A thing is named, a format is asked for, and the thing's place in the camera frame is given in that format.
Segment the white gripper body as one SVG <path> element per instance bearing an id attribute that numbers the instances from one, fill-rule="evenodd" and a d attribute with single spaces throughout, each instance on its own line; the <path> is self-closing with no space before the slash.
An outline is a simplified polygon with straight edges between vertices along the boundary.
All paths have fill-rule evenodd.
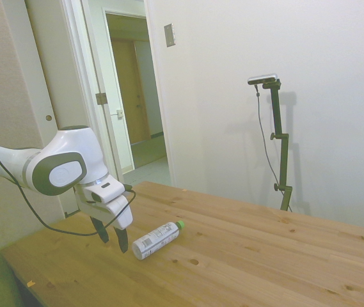
<path id="1" fill-rule="evenodd" d="M 126 229 L 133 221 L 124 192 L 125 188 L 122 185 L 75 186 L 75 197 L 81 211 L 103 223 L 113 221 L 112 225 L 119 229 Z"/>

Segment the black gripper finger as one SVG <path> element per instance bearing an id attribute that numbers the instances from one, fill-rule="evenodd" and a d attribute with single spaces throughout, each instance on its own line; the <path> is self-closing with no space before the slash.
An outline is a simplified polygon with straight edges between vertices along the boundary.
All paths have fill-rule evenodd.
<path id="1" fill-rule="evenodd" d="M 103 243 L 108 243 L 109 242 L 109 235 L 108 235 L 108 233 L 106 231 L 106 228 L 105 228 L 103 222 L 96 219 L 96 218 L 94 218 L 94 217 L 90 217 L 90 219 L 91 219 L 91 222 L 92 222 L 96 232 L 98 233 L 101 241 Z"/>
<path id="2" fill-rule="evenodd" d="M 129 248 L 129 240 L 128 240 L 128 235 L 127 235 L 127 230 L 126 229 L 119 229 L 117 227 L 114 227 L 117 239 L 118 239 L 118 244 L 120 247 L 120 250 L 122 253 L 126 253 L 128 251 Z"/>

